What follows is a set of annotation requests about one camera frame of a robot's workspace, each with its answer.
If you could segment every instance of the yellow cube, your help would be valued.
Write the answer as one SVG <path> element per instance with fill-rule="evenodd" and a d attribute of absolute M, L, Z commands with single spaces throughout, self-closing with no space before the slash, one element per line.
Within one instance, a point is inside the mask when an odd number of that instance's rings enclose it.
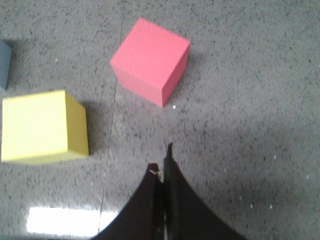
<path fill-rule="evenodd" d="M 2 102 L 2 162 L 44 164 L 89 155 L 86 109 L 65 90 Z"/>

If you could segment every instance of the white speck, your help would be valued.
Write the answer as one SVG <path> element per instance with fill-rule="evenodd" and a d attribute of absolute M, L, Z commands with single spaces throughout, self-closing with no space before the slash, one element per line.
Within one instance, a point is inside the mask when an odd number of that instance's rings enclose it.
<path fill-rule="evenodd" d="M 157 173 L 155 171 L 153 171 L 152 169 L 149 169 L 149 172 L 152 173 L 153 175 L 157 175 Z"/>

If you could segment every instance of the foam block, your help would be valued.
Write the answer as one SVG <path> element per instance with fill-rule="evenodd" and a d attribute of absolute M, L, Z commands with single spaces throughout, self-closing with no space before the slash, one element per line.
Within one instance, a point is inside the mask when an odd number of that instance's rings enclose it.
<path fill-rule="evenodd" d="M 119 83 L 163 107 L 186 70 L 190 41 L 140 18 L 110 61 Z"/>
<path fill-rule="evenodd" d="M 88 155 L 86 109 L 65 90 L 3 99 L 2 162 L 38 165 Z"/>
<path fill-rule="evenodd" d="M 0 90 L 6 90 L 12 50 L 0 40 Z"/>

